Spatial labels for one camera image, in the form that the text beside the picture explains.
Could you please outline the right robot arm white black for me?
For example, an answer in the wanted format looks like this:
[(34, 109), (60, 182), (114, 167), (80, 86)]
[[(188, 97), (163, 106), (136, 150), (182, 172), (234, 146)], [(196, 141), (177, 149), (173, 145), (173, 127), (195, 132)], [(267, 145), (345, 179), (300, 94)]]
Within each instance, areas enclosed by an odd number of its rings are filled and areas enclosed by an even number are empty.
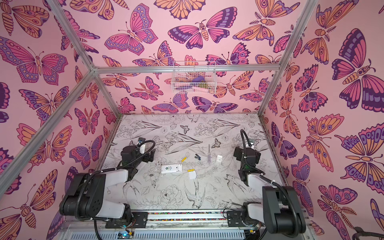
[(253, 190), (262, 191), (262, 201), (244, 202), (241, 219), (245, 225), (264, 226), (270, 234), (295, 238), (307, 227), (302, 208), (293, 187), (282, 186), (270, 180), (256, 168), (261, 153), (247, 147), (236, 147), (234, 157), (240, 161), (240, 180)]

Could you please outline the small white battery cover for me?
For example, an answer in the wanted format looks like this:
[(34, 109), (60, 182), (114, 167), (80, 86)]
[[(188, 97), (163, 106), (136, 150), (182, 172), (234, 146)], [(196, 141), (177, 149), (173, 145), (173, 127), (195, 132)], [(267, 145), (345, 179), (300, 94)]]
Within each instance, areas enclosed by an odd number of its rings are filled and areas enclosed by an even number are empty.
[(216, 157), (216, 163), (221, 164), (223, 162), (223, 156), (222, 155), (217, 155)]

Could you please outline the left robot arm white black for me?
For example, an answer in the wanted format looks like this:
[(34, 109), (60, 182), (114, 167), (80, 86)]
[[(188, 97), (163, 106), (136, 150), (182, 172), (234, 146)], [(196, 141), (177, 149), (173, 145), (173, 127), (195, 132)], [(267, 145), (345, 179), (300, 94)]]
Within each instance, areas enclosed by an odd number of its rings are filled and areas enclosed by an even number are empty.
[(131, 181), (142, 162), (153, 161), (155, 146), (152, 140), (127, 146), (121, 151), (122, 159), (117, 167), (76, 174), (59, 205), (59, 213), (78, 221), (121, 220), (130, 223), (133, 218), (130, 205), (108, 201), (108, 188)]

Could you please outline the small white remote control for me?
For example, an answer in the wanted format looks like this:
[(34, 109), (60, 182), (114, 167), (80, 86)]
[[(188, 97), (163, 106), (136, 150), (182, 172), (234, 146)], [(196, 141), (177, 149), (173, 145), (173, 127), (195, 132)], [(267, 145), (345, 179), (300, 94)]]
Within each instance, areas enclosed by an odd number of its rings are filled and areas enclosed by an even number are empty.
[(162, 165), (161, 174), (180, 174), (183, 172), (182, 164)]

